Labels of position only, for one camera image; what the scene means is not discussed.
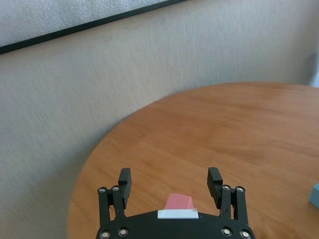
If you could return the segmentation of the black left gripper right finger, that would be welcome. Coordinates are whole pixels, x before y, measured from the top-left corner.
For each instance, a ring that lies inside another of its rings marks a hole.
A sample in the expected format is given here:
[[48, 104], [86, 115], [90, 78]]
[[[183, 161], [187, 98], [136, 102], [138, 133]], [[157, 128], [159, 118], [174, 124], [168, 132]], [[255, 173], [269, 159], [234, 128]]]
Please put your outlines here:
[[217, 209], [220, 210], [220, 217], [231, 220], [233, 210], [234, 220], [248, 221], [246, 206], [246, 190], [242, 186], [231, 188], [223, 183], [221, 174], [216, 167], [209, 167], [207, 174], [207, 186]]

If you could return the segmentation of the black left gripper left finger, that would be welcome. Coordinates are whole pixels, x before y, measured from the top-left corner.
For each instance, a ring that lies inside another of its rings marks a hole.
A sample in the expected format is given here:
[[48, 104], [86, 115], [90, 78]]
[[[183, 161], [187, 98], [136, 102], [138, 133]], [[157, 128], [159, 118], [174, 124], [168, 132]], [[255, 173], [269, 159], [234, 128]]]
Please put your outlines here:
[[115, 220], [124, 219], [125, 209], [130, 196], [132, 186], [131, 169], [122, 168], [118, 179], [118, 184], [111, 189], [101, 187], [97, 190], [99, 200], [100, 222], [110, 222], [109, 207], [115, 210]]

